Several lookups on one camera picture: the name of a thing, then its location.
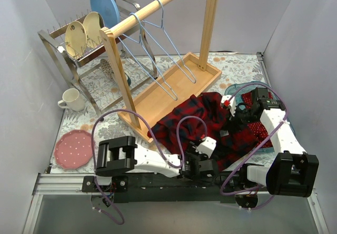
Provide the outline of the red plaid skirt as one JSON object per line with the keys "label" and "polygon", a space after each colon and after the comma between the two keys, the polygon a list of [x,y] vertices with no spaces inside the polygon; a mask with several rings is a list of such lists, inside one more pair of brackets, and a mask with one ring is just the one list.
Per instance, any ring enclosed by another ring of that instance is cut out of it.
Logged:
{"label": "red plaid skirt", "polygon": [[197,119],[187,119],[180,125],[183,150],[186,150],[190,142],[197,143],[207,135],[216,140],[212,159],[217,161],[220,171],[228,168],[256,147],[257,139],[247,124],[236,128],[229,126],[230,112],[221,107],[221,98],[222,95],[218,92],[206,92],[198,97],[191,95],[152,127],[153,134],[172,154],[179,154],[176,136],[178,123],[189,115],[199,117],[205,122],[207,129]]}

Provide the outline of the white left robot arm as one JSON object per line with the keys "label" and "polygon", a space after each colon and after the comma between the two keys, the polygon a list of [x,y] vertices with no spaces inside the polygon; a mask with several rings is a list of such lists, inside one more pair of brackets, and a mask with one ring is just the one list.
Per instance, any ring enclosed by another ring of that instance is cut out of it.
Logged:
{"label": "white left robot arm", "polygon": [[160,153],[137,144],[133,136],[105,140],[98,147],[94,185],[101,192],[108,191],[112,185],[111,177],[132,170],[190,180],[214,177],[219,173],[216,160],[211,158],[215,146],[216,141],[207,136],[197,144],[190,142],[183,157],[165,154],[166,159],[163,159]]}

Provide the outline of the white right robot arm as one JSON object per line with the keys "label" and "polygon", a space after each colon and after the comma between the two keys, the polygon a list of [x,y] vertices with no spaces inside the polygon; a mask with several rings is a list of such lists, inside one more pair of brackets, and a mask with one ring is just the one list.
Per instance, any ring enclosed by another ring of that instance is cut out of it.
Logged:
{"label": "white right robot arm", "polygon": [[[289,111],[269,86],[258,84],[251,91],[251,105],[240,109],[234,95],[224,95],[221,106],[230,112],[234,125],[259,121],[267,137],[227,176],[220,188],[223,196],[234,196],[265,187],[271,196],[308,198],[318,172],[317,156],[308,154],[296,139],[288,121]],[[275,159],[269,167],[247,161],[271,141]]]}

